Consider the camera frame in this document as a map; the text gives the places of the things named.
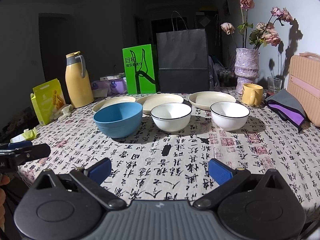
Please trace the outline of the person's hand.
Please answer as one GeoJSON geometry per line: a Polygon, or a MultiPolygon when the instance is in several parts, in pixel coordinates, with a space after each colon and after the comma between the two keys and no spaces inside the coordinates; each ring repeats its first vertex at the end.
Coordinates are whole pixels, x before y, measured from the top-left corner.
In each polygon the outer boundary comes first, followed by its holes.
{"type": "MultiPolygon", "coordinates": [[[[3,185],[7,185],[10,183],[10,178],[6,175],[2,175],[1,176],[1,183],[0,185],[3,186],[3,185]]],[[[5,215],[5,208],[3,206],[4,202],[5,202],[5,198],[6,198],[6,195],[5,195],[5,192],[3,189],[0,189],[0,226],[1,226],[1,229],[4,230],[4,223],[5,223],[5,218],[4,218],[4,215],[5,215]]]]}

